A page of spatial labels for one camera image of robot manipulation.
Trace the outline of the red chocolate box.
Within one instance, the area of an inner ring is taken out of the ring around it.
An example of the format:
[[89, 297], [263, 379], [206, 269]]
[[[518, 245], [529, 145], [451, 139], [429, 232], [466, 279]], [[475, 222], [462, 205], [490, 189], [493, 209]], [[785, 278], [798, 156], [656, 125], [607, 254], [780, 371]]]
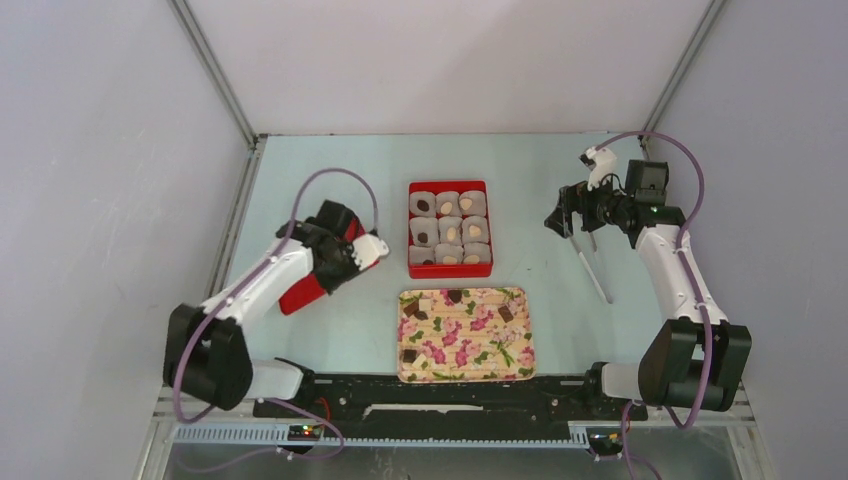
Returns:
[[[418, 201], [428, 211], [417, 207]], [[494, 266], [487, 187], [482, 180], [417, 181], [408, 187], [409, 276], [487, 278]]]

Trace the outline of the red box lid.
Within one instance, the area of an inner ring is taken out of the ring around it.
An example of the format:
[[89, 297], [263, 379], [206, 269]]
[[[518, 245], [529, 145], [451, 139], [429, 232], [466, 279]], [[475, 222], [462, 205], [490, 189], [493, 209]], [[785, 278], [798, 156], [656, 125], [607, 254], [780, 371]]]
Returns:
[[318, 285], [308, 273], [303, 279], [290, 287], [279, 299], [279, 307], [284, 315], [291, 315], [305, 308], [327, 294], [322, 294]]

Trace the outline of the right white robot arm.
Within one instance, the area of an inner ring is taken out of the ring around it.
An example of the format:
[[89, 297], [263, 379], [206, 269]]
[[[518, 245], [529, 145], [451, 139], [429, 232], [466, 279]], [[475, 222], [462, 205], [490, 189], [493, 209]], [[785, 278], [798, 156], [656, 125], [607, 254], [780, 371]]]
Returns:
[[636, 364], [597, 362], [581, 392], [585, 411], [606, 418], [622, 399], [657, 407], [724, 412], [732, 406], [752, 337], [733, 325], [711, 299], [683, 227], [686, 216], [666, 204], [669, 168], [632, 160], [626, 181], [616, 186], [614, 159], [582, 155], [588, 179], [563, 186], [545, 226], [562, 238], [575, 236], [575, 217], [587, 234], [615, 226], [648, 270], [660, 311], [660, 331]]

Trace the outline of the silver serving tongs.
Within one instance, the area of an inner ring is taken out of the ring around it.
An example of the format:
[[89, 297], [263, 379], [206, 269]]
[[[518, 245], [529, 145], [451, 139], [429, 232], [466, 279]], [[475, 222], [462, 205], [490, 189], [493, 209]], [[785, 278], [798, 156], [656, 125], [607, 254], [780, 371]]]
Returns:
[[597, 257], [598, 245], [593, 233], [582, 230], [582, 223], [573, 214], [562, 214], [565, 238], [570, 242], [578, 260], [595, 288], [598, 296], [608, 305], [613, 297], [604, 278], [604, 271]]

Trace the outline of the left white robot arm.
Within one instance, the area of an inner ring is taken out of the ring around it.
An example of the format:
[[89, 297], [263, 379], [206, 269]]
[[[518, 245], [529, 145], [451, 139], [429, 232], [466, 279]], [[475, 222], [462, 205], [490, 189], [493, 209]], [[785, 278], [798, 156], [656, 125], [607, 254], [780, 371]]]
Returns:
[[354, 242], [366, 233], [348, 207], [330, 200], [317, 215], [280, 227], [266, 255], [229, 287], [199, 306], [171, 313], [163, 364], [166, 385], [222, 410], [239, 404], [260, 373], [280, 386], [278, 404], [304, 416], [316, 403], [315, 388], [291, 362], [254, 361], [245, 335], [274, 307], [291, 315], [358, 276]]

